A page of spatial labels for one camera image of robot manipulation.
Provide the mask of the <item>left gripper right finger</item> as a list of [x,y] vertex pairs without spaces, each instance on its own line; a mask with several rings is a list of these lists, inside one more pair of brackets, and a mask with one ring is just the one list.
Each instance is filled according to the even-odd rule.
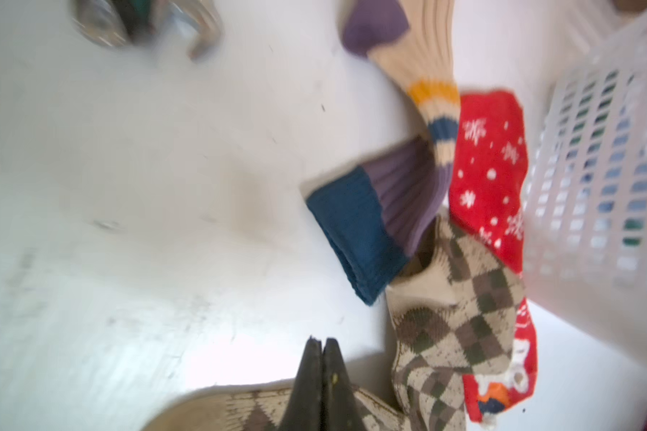
[[352,384],[336,339],[329,338],[323,351],[322,429],[364,431]]

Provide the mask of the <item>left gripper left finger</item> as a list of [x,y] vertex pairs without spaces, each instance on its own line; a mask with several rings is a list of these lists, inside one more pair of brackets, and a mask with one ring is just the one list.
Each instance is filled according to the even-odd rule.
[[318,339],[310,338],[301,357],[280,431],[319,431],[322,420],[323,350]]

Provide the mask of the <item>red christmas sock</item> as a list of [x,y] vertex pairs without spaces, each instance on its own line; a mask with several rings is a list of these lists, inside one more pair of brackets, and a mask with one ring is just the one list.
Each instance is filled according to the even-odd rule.
[[[517,275],[523,269],[525,238],[520,199],[528,173],[525,137],[523,111],[513,93],[462,94],[450,216]],[[533,395],[537,377],[537,332],[528,302],[522,300],[508,370],[463,379],[470,420],[495,429],[499,414]]]

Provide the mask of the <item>brown argyle sock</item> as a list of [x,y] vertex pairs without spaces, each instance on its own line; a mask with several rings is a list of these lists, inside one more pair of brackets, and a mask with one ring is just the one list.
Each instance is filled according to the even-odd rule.
[[[409,430],[410,420],[359,386],[352,387],[356,405],[368,430]],[[262,387],[257,391],[196,393],[165,409],[147,430],[275,430],[287,408],[292,389]]]
[[393,386],[410,429],[464,430],[463,377],[509,368],[524,286],[449,219],[437,217],[434,233],[430,264],[386,289]]

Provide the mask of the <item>beige purple sock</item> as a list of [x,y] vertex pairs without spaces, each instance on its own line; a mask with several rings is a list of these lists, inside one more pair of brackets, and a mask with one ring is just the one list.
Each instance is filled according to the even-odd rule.
[[373,305],[416,255],[449,190],[461,116],[451,1],[357,1],[341,44],[404,95],[417,125],[305,203],[354,294]]

